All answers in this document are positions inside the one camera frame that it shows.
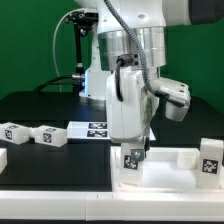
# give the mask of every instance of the white cube with marker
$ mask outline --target white cube with marker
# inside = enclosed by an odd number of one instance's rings
[[[201,139],[197,188],[218,189],[223,159],[223,141]]]

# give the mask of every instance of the table surface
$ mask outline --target table surface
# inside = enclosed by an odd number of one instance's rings
[[[166,119],[164,107],[161,103],[151,122],[157,139],[151,146],[199,147],[203,137],[224,139],[224,115],[203,99],[192,97],[183,122]],[[0,100],[0,123],[7,121],[66,128],[69,121],[106,121],[106,112],[80,103],[73,93],[15,92]],[[8,156],[0,190],[111,191],[111,144],[109,140],[79,140],[55,148],[32,141],[19,146],[0,141]]]

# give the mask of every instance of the white box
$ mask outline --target white box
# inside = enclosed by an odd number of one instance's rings
[[[13,123],[0,125],[0,139],[15,144],[28,142],[30,139],[29,128]]]
[[[50,126],[40,126],[34,131],[35,142],[61,147],[67,143],[67,130]]]

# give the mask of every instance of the black cable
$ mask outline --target black cable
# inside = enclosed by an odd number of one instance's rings
[[[120,102],[123,102],[123,96],[121,94],[121,86],[120,86],[120,69],[121,69],[121,66],[122,66],[122,61],[118,61],[117,62],[117,66],[116,66],[116,69],[115,69],[115,88],[116,88],[116,95],[117,95],[117,99],[120,101]]]
[[[42,89],[44,89],[47,86],[60,86],[60,85],[64,85],[64,86],[72,86],[74,85],[74,83],[45,83],[43,85],[38,86],[38,88],[35,89],[35,92],[41,92]]]
[[[33,91],[35,91],[35,92],[36,92],[36,91],[37,91],[37,92],[40,92],[40,91],[44,88],[43,86],[45,86],[45,85],[47,85],[47,84],[51,84],[51,83],[57,82],[57,81],[61,81],[61,80],[63,80],[63,79],[72,79],[72,76],[71,76],[71,75],[66,75],[66,76],[60,76],[60,77],[51,79],[51,80],[45,82],[44,84],[41,84],[41,85],[37,86]]]

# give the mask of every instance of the white platform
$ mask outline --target white platform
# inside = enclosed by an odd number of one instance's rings
[[[116,192],[0,191],[0,219],[224,221],[223,170],[220,189],[195,189],[195,171],[175,167],[178,150],[152,148],[140,188],[113,180]],[[111,150],[113,178],[117,151]]]

